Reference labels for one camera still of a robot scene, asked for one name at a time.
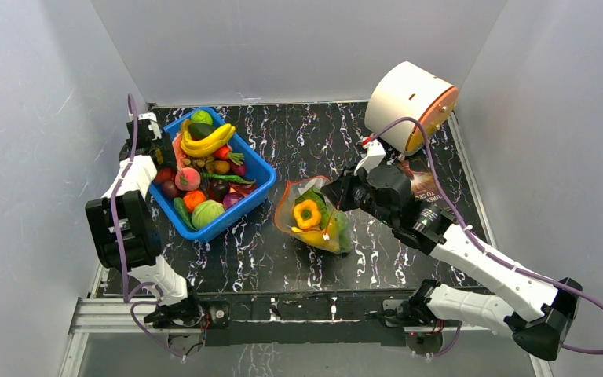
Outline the green leaf vegetable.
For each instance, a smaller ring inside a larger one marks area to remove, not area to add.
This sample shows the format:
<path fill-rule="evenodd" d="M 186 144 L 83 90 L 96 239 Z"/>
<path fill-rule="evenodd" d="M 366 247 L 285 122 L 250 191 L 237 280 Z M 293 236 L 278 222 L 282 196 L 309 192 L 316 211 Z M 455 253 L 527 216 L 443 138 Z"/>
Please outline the green leaf vegetable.
<path fill-rule="evenodd" d="M 346 217 L 345 213 L 336 210 L 330 204 L 327 204 L 324 195 L 318 188 L 312 187 L 306 190 L 294 201 L 294 206 L 306 199 L 312 199 L 315 201 L 320 209 L 320 212 L 322 213 L 321 223 L 314 228 L 326 229 L 328 226 L 332 225 L 339 227 L 340 243 L 342 247 L 342 252 L 340 254 L 347 253 L 349 251 L 349 247 L 352 245 L 352 240 L 348 227 L 348 218 Z"/>

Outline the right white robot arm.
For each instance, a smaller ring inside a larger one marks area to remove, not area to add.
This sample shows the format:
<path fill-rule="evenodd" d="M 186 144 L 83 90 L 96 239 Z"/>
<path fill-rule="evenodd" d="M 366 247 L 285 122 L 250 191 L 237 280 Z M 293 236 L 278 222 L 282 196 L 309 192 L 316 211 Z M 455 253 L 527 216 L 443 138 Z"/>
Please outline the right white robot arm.
<path fill-rule="evenodd" d="M 531 355 L 554 361 L 576 316 L 580 285 L 567 290 L 516 272 L 516 264 L 496 260 L 501 253 L 481 240 L 473 243 L 455 216 L 434 203 L 416 199 L 410 181 L 397 168 L 348 169 L 321 189 L 341 211 L 360 209 L 389 226 L 403 245 L 448 263 L 488 289 L 463 291 L 426 279 L 406 301 L 385 301 L 371 317 L 391 327 L 460 321 L 510 336 Z"/>

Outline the clear zip top bag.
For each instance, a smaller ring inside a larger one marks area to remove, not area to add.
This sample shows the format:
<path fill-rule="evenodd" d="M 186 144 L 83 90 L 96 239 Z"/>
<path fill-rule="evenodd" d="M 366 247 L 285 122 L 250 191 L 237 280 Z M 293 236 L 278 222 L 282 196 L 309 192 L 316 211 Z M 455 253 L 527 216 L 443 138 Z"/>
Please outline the clear zip top bag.
<path fill-rule="evenodd" d="M 337 210 L 321 189 L 330 183 L 324 176 L 287 181 L 276 206 L 274 223 L 279 231 L 318 250 L 348 254 L 353 238 L 345 213 Z"/>

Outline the yellow bell pepper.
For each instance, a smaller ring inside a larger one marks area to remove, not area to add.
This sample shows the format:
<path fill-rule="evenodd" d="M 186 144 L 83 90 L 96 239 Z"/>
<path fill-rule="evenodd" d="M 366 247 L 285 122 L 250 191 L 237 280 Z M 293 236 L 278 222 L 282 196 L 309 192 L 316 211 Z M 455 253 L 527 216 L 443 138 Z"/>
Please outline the yellow bell pepper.
<path fill-rule="evenodd" d="M 315 201 L 306 199 L 293 208 L 293 216 L 300 230 L 317 227 L 322 221 L 322 213 Z"/>

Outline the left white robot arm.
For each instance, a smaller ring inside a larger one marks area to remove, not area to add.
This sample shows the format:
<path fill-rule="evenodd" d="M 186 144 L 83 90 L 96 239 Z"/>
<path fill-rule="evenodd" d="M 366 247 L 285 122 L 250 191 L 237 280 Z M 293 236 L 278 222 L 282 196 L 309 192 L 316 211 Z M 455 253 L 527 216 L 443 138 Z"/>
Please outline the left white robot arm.
<path fill-rule="evenodd" d="M 154 328 L 195 327 L 203 317 L 192 285 L 163 257 L 163 246 L 146 204 L 148 190 L 174 154 L 169 134 L 156 115 L 133 115 L 126 124 L 129 137 L 119 153 L 119 172 L 99 199 L 85 212 L 97 257 L 106 269 L 122 275 L 122 285 L 136 279 L 155 297 L 155 309 L 144 318 Z"/>

